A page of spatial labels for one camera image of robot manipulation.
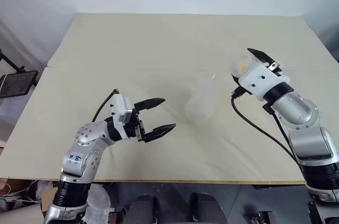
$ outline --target clear plastic bag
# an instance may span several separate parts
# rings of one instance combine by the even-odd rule
[[[35,198],[36,198],[36,200],[41,200],[41,192],[42,191],[49,190],[51,188],[53,188],[53,184],[52,184],[51,181],[38,181],[38,183],[37,183],[37,190],[35,191]]]
[[[87,197],[88,207],[83,220],[87,224],[107,224],[111,201],[106,190],[100,184],[91,184]]]
[[[213,71],[198,74],[197,87],[192,97],[185,104],[186,116],[195,122],[204,122],[213,115],[214,99],[220,87]]]

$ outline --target table surface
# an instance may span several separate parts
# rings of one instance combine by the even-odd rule
[[[339,146],[338,65],[301,17],[78,14],[44,70],[0,156],[0,176],[57,180],[78,128],[118,88],[132,102],[163,97],[143,111],[146,131],[176,123],[150,143],[119,141],[105,150],[97,181],[304,183],[297,165],[232,110],[229,66],[251,47],[282,61],[291,85],[313,100]],[[185,104],[202,71],[215,74],[212,115],[189,118]],[[284,143],[262,103],[238,108]],[[98,119],[109,116],[105,106]]]

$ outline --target black cable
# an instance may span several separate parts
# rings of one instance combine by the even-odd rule
[[[287,144],[288,144],[288,145],[289,145],[289,147],[291,148],[290,141],[288,140],[288,137],[287,137],[287,135],[286,135],[285,131],[282,129],[282,127],[281,127],[281,124],[280,124],[280,121],[279,121],[278,117],[276,117],[276,114],[272,114],[272,116],[273,116],[273,118],[274,118],[274,120],[275,120],[276,124],[278,125],[278,127],[279,127],[279,130],[280,130],[281,134],[283,135],[283,137],[284,137],[284,139],[286,140]]]
[[[110,95],[108,95],[108,97],[104,100],[104,102],[101,104],[101,106],[99,107],[99,109],[97,110],[97,112],[95,113],[92,122],[95,122],[97,116],[99,115],[100,111],[102,110],[102,108],[105,106],[105,104],[107,103],[107,101],[110,100],[110,98],[115,94],[115,93],[119,93],[117,91],[117,89],[114,89],[113,92],[110,93]]]
[[[293,156],[293,154],[281,143],[279,142],[277,139],[275,139],[273,136],[271,136],[270,134],[268,134],[266,131],[264,131],[263,129],[259,128],[257,125],[255,125],[253,122],[251,122],[248,118],[246,118],[243,114],[240,113],[240,111],[237,109],[235,103],[234,103],[234,97],[231,98],[231,104],[232,107],[234,109],[234,111],[245,121],[247,122],[249,125],[251,125],[252,127],[254,127],[255,129],[257,129],[258,131],[260,131],[262,134],[264,134],[265,136],[269,137],[270,139],[272,139],[274,142],[276,142],[296,163],[296,159]]]

